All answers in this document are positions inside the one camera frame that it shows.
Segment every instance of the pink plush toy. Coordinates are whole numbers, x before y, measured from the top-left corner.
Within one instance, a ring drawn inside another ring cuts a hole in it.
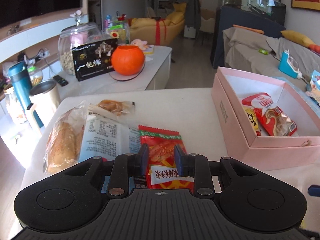
[[[131,45],[138,46],[142,51],[145,51],[147,48],[149,48],[146,41],[142,41],[139,39],[131,41]]]

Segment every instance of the white table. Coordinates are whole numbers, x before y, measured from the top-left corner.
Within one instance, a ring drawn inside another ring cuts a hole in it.
[[[96,104],[102,99],[134,101],[135,114],[132,120],[152,127],[179,131],[188,153],[199,153],[209,160],[219,161],[227,155],[217,112],[211,99],[211,89],[175,89],[141,92],[126,92],[105,95],[92,95],[65,99],[46,128],[32,156],[31,165],[26,169],[21,189],[43,179],[43,157],[45,145],[57,118],[79,104]],[[320,165],[318,163],[269,171],[268,174],[300,189],[307,198],[308,211],[306,226],[311,230],[320,229],[320,198],[307,196],[311,184],[320,185]],[[218,180],[213,178],[215,189],[219,191]]]
[[[59,75],[69,84],[59,86],[61,100],[93,94],[165,89],[170,75],[171,52],[169,47],[155,46],[154,53],[146,55],[152,60],[146,62],[139,76],[125,82],[114,80],[109,73],[78,82],[75,76],[62,71]]]

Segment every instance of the black box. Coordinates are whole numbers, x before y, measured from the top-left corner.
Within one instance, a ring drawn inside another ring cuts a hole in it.
[[[118,39],[109,39],[73,48],[73,63],[78,81],[114,71],[111,56],[117,47]]]

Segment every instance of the white mug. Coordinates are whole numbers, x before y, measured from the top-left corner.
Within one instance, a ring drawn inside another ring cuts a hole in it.
[[[37,112],[42,123],[47,127],[61,103],[57,83],[53,79],[42,81],[30,90],[29,98],[32,104],[26,110],[26,117],[32,129],[41,134],[33,112]]]

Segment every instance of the gray jacket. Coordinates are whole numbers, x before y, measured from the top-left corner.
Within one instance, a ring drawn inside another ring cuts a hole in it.
[[[172,0],[176,3],[187,3],[185,25],[199,30],[201,27],[200,1],[199,0]]]

